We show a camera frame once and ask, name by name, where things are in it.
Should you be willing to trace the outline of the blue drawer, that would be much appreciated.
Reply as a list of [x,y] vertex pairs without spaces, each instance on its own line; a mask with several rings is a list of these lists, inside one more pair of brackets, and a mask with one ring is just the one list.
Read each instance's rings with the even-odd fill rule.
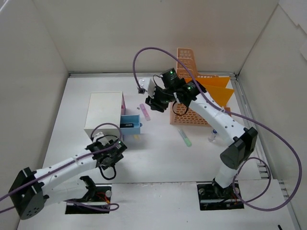
[[139,115],[122,115],[120,118],[120,130],[122,138],[139,135],[141,133],[141,119]]

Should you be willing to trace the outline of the black orange highlighter marker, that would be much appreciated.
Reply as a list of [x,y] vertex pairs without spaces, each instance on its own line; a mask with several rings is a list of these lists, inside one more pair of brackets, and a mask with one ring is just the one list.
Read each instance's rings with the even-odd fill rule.
[[134,124],[133,123],[123,123],[120,124],[120,128],[133,128]]

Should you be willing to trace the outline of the white mini drawer cabinet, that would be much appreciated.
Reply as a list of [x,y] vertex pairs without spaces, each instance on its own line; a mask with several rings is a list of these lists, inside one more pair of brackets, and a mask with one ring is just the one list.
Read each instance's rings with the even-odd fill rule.
[[122,92],[93,92],[90,95],[84,131],[91,137],[97,133],[104,135],[119,136],[117,128],[105,125],[94,130],[103,123],[112,123],[117,126],[121,118],[121,96]]

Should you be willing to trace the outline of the orange folder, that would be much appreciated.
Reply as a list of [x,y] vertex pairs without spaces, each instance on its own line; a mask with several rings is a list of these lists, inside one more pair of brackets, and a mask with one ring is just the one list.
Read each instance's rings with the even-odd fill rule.
[[230,77],[196,78],[196,80],[209,92],[210,96],[220,107],[226,107],[234,93],[227,88]]

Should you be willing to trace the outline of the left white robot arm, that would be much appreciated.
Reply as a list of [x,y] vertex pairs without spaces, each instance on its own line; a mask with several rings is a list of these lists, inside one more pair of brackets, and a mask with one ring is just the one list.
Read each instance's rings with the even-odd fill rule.
[[97,185],[84,172],[114,168],[127,146],[119,139],[103,144],[96,141],[85,151],[55,165],[32,171],[24,168],[17,174],[9,197],[21,220],[38,214],[45,206],[69,202],[83,206],[96,198]]

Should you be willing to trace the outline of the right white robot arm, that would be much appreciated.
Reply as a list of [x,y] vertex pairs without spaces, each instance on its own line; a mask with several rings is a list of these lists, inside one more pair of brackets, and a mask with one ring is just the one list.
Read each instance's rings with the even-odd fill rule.
[[139,92],[147,93],[145,102],[151,110],[164,112],[171,102],[185,105],[205,119],[228,147],[220,154],[222,166],[212,185],[213,194],[224,197],[239,167],[254,151],[258,132],[246,128],[226,113],[198,81],[186,82],[178,77],[174,69],[162,73],[164,88],[157,86],[150,78],[138,81]]

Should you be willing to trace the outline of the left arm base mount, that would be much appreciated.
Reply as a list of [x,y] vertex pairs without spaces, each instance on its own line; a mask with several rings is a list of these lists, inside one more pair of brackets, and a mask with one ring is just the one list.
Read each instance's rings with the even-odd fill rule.
[[[110,203],[112,196],[111,184],[96,184],[96,192],[92,198],[74,199],[75,202],[82,203],[86,206],[106,209],[106,205]],[[109,211],[99,211],[92,208],[78,206],[76,204],[67,203],[65,215],[81,215],[81,214],[109,214]]]

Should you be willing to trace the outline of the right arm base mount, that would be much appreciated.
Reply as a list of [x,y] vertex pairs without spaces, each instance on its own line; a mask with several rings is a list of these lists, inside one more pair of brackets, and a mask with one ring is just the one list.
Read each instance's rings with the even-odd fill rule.
[[216,183],[197,184],[200,211],[244,209],[232,185],[220,188]]

